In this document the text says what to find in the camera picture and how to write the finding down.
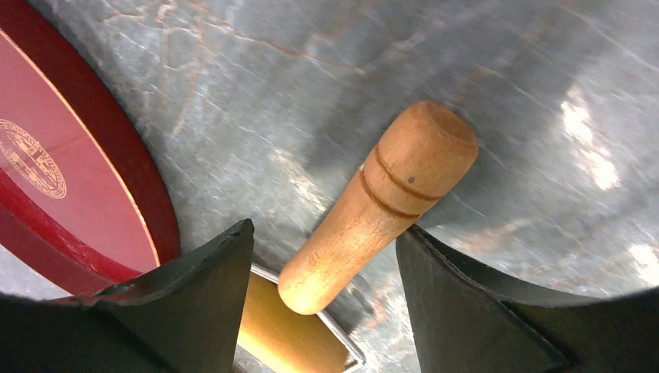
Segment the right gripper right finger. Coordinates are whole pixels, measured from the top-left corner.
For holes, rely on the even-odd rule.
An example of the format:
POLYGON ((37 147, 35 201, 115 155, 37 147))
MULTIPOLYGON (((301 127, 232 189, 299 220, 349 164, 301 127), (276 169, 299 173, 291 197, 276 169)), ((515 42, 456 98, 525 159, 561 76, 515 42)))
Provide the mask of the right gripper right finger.
POLYGON ((656 372, 658 290, 591 298, 520 280, 418 226, 396 240, 423 372, 656 372))

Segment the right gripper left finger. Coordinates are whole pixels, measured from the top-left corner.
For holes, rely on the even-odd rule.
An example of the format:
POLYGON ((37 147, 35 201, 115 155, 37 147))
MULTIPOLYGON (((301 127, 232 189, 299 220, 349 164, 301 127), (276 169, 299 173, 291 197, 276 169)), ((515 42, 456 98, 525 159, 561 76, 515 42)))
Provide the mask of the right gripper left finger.
POLYGON ((229 372, 253 258, 241 220, 94 295, 1 297, 3 372, 229 372))

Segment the wooden dough roller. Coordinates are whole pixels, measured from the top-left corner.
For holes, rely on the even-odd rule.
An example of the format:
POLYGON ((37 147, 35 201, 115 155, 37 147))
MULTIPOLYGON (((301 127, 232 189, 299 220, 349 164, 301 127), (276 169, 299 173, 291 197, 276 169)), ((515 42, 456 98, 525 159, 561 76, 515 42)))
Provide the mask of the wooden dough roller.
POLYGON ((364 353, 327 305, 466 175, 478 151, 473 130, 446 106, 404 110, 284 269, 252 265, 239 346, 275 372, 361 368, 364 353))

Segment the red round plate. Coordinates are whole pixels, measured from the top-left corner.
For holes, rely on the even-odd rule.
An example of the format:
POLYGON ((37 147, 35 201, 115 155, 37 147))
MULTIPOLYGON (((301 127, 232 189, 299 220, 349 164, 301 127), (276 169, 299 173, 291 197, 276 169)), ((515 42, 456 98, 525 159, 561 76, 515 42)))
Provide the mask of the red round plate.
POLYGON ((133 124, 25 1, 1 3, 1 243, 72 294, 180 255, 166 186, 133 124))

